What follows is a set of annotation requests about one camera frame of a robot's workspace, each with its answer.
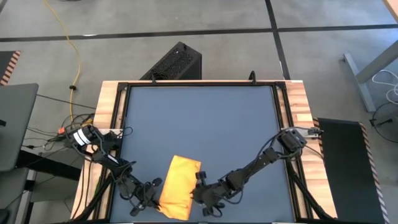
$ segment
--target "wooden table frame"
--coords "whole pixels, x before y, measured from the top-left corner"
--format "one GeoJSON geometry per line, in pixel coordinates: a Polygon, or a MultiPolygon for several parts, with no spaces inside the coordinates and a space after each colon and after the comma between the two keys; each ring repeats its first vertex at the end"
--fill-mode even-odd
{"type": "MultiPolygon", "coordinates": [[[[94,125],[97,128],[122,128],[123,117],[126,112],[129,85],[134,86],[209,86],[209,85],[229,85],[229,86],[249,86],[249,85],[272,85],[273,95],[276,104],[276,111],[279,114],[279,126],[301,126],[313,127],[313,120],[307,101],[304,85],[302,81],[284,81],[284,80],[162,80],[153,83],[152,81],[105,81],[103,82],[101,93],[99,94],[98,105],[94,118],[94,125]]],[[[308,140],[308,146],[321,152],[318,140],[308,140]]],[[[90,180],[88,180],[89,162],[86,162],[84,183],[90,183],[89,189],[84,188],[81,204],[77,216],[83,211],[86,197],[88,201],[94,196],[96,186],[101,181],[100,177],[104,177],[106,171],[99,164],[91,165],[90,180]]],[[[336,217],[336,210],[331,197],[328,179],[325,172],[323,161],[314,153],[304,150],[301,160],[295,164],[295,169],[300,177],[307,184],[307,188],[323,207],[323,209],[331,216],[336,217]]],[[[73,205],[72,214],[78,208],[81,198],[81,185],[83,183],[83,175],[80,176],[78,189],[76,191],[75,203],[73,205]]],[[[290,195],[292,199],[292,207],[295,218],[312,218],[316,215],[312,211],[303,195],[293,183],[289,182],[290,195]]],[[[110,216],[109,203],[112,202],[113,191],[112,186],[106,190],[101,201],[101,205],[94,210],[90,219],[106,219],[110,216]]]]}

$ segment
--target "yellow cloth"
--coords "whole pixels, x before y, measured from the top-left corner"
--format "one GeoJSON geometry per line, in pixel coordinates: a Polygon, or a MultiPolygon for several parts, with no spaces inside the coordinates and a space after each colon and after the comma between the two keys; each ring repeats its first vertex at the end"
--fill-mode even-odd
{"type": "Polygon", "coordinates": [[[174,156],[160,196],[159,211],[169,218],[187,221],[192,206],[192,190],[200,170],[199,161],[174,156]]]}

